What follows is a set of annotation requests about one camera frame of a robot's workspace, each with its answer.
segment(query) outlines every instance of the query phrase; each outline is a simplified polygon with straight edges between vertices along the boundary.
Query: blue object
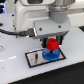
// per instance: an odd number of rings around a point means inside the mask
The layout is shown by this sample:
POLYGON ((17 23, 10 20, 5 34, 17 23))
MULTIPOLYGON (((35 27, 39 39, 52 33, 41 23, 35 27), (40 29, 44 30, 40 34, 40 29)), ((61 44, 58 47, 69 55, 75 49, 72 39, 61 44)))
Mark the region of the blue object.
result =
POLYGON ((52 53, 50 53, 50 50, 48 50, 47 48, 44 48, 42 55, 46 60, 57 61, 60 57, 60 51, 57 49, 57 50, 54 50, 52 53))

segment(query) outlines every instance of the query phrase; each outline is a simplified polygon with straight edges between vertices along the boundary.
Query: black cable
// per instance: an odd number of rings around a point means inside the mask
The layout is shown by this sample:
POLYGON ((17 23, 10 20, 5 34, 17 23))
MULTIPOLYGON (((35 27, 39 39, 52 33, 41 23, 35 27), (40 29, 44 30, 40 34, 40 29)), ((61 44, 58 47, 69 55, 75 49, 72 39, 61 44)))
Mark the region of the black cable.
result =
POLYGON ((33 28, 28 29, 27 31, 21 31, 21 32, 10 32, 10 31, 5 31, 3 29, 0 29, 0 32, 8 35, 35 37, 33 28))
POLYGON ((8 35, 20 35, 20 33, 17 33, 17 32, 9 32, 9 31, 5 31, 3 29, 0 29, 0 32, 1 33, 4 33, 4 34, 8 34, 8 35))

